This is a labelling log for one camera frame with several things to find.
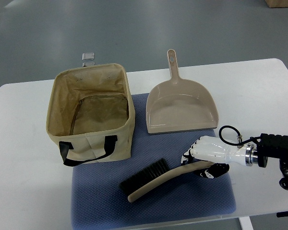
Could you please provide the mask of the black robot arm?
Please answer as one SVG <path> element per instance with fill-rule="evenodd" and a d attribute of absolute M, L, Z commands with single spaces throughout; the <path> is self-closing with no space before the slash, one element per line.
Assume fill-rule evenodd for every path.
<path fill-rule="evenodd" d="M 237 143 L 231 143 L 222 137 L 222 131 L 226 128 L 237 133 Z M 225 144 L 235 146 L 238 149 L 245 148 L 243 162 L 247 166 L 257 164 L 261 168 L 267 166 L 269 158 L 279 159 L 279 168 L 283 177 L 279 185 L 288 191 L 288 136 L 265 134 L 258 137 L 250 137 L 243 141 L 241 133 L 233 126 L 222 126 L 218 135 Z"/>

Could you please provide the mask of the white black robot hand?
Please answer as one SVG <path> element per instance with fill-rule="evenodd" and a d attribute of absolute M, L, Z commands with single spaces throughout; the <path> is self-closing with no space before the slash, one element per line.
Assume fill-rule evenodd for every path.
<path fill-rule="evenodd" d="M 231 162 L 242 166 L 251 166 L 252 161 L 247 145 L 242 147 L 232 146 L 223 142 L 220 138 L 202 136 L 182 155 L 181 164 L 189 164 L 195 161 L 210 161 L 213 163 L 208 168 L 196 170 L 198 176 L 215 179 L 229 171 Z"/>

